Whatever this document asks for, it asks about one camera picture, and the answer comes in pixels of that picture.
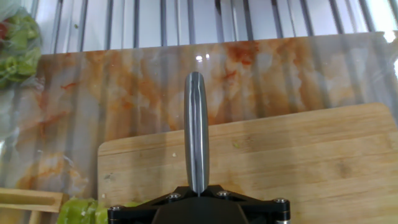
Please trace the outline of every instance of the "green pepper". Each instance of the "green pepper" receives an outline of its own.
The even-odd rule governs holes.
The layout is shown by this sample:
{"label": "green pepper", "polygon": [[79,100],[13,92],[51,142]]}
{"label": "green pepper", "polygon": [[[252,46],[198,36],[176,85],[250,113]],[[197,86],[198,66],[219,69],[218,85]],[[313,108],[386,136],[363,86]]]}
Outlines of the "green pepper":
{"label": "green pepper", "polygon": [[6,60],[6,72],[8,75],[17,73],[18,62],[15,57],[8,57]]}
{"label": "green pepper", "polygon": [[97,210],[97,206],[97,201],[91,202],[80,224],[93,224],[95,222],[95,211]]}
{"label": "green pepper", "polygon": [[11,47],[14,50],[25,50],[27,48],[27,33],[27,29],[21,29],[15,31],[14,35],[11,36]]}
{"label": "green pepper", "polygon": [[39,36],[39,27],[33,18],[30,16],[25,16],[22,21],[24,23],[24,27],[28,30],[27,38],[29,40]]}
{"label": "green pepper", "polygon": [[15,16],[11,16],[10,18],[8,18],[7,21],[11,24],[18,25],[21,23],[22,18],[18,15],[15,15]]}
{"label": "green pepper", "polygon": [[94,199],[79,200],[72,198],[63,204],[58,216],[57,224],[80,224],[86,216],[88,207],[94,202]]}
{"label": "green pepper", "polygon": [[108,208],[100,203],[95,211],[95,224],[107,224],[108,223]]}

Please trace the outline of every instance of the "black mount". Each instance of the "black mount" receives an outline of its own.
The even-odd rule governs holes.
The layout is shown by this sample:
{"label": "black mount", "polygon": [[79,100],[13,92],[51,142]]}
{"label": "black mount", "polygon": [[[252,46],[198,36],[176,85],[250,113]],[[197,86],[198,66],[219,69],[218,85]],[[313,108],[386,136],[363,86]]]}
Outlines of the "black mount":
{"label": "black mount", "polygon": [[227,192],[220,185],[209,186],[200,197],[189,187],[177,187],[173,193],[137,207],[108,210],[109,224],[273,224],[289,220],[288,200],[257,200]]}

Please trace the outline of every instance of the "cutting board edge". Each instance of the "cutting board edge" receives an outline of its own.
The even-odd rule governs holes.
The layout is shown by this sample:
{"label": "cutting board edge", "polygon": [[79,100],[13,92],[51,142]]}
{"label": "cutting board edge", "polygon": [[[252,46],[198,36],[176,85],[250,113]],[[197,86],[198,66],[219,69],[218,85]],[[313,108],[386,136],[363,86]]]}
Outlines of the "cutting board edge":
{"label": "cutting board edge", "polygon": [[[245,120],[245,121],[235,121],[235,122],[230,122],[230,123],[225,123],[225,124],[215,124],[215,125],[211,125],[210,127],[214,128],[216,127],[223,127],[223,126],[230,126],[230,125],[237,125],[239,123],[243,123],[243,122],[256,122],[258,120],[264,120],[264,119],[281,119],[281,118],[285,118],[288,116],[301,116],[301,117],[305,117],[308,116],[311,113],[318,113],[319,111],[325,111],[325,110],[329,110],[329,111],[335,111],[335,110],[342,110],[342,109],[346,109],[348,110],[349,108],[353,108],[353,107],[372,107],[373,109],[378,109],[378,111],[388,111],[391,120],[395,123],[394,119],[392,118],[390,109],[388,108],[388,106],[386,106],[384,103],[380,103],[380,102],[375,102],[375,103],[364,103],[364,104],[360,104],[360,105],[351,105],[351,106],[342,106],[342,107],[338,107],[338,108],[330,108],[330,109],[322,109],[322,110],[313,110],[313,111],[305,111],[305,112],[300,112],[300,113],[294,113],[294,114],[286,114],[286,115],[280,115],[280,116],[273,116],[273,117],[268,117],[268,118],[258,118],[258,119],[251,119],[251,120]],[[122,138],[122,139],[113,139],[110,141],[106,141],[104,143],[102,143],[99,148],[98,148],[98,157],[101,156],[108,156],[108,155],[112,155],[112,154],[119,154],[119,153],[124,153],[124,152],[114,152],[111,153],[111,151],[113,150],[112,147],[108,147],[112,146],[115,142],[117,141],[126,141],[126,140],[130,140],[130,142],[132,142],[133,140],[138,141],[140,139],[145,139],[145,138],[149,138],[149,137],[161,137],[161,139],[168,139],[169,137],[173,137],[173,136],[179,136],[181,132],[184,132],[184,130],[178,130],[178,131],[169,131],[169,132],[165,132],[165,133],[157,133],[157,134],[147,134],[147,135],[142,135],[142,136],[134,136],[134,137],[128,137],[128,138]]]}

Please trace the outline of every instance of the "green vegetable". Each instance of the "green vegetable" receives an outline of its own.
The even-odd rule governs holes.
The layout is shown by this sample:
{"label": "green vegetable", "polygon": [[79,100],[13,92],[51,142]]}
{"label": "green vegetable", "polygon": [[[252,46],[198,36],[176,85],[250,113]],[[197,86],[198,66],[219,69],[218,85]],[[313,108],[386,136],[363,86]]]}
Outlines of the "green vegetable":
{"label": "green vegetable", "polygon": [[63,204],[57,224],[80,224],[94,199],[80,200],[72,198]]}
{"label": "green vegetable", "polygon": [[100,203],[95,211],[95,224],[108,224],[108,208]]}
{"label": "green vegetable", "polygon": [[34,39],[39,36],[39,28],[37,27],[36,22],[30,16],[25,16],[23,19],[24,26],[26,26],[28,33],[28,39]]}
{"label": "green vegetable", "polygon": [[17,73],[18,63],[14,57],[8,57],[6,60],[6,71],[8,75]]}
{"label": "green vegetable", "polygon": [[25,50],[27,48],[27,33],[27,29],[21,29],[10,38],[11,47],[14,50]]}
{"label": "green vegetable", "polygon": [[[142,203],[129,202],[126,207],[135,207]],[[94,199],[72,198],[63,204],[57,224],[108,224],[108,207],[98,204]]]}
{"label": "green vegetable", "polygon": [[35,47],[32,50],[26,52],[24,56],[18,58],[18,74],[20,75],[34,75],[36,74],[37,64],[39,63],[40,48]]}
{"label": "green vegetable", "polygon": [[81,220],[81,224],[94,224],[95,222],[95,211],[97,210],[98,202],[93,201],[91,202],[90,206],[87,208],[83,219]]}
{"label": "green vegetable", "polygon": [[21,20],[22,20],[22,18],[18,14],[7,19],[7,21],[9,23],[14,24],[14,25],[20,24]]}

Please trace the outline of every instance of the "plastic bag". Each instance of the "plastic bag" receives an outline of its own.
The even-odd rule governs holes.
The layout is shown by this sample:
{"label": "plastic bag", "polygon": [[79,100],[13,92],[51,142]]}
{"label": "plastic bag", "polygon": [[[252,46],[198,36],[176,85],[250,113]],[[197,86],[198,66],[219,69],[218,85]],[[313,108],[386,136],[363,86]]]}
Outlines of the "plastic bag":
{"label": "plastic bag", "polygon": [[36,74],[41,39],[36,21],[18,3],[0,0],[0,7],[0,90],[5,90]]}

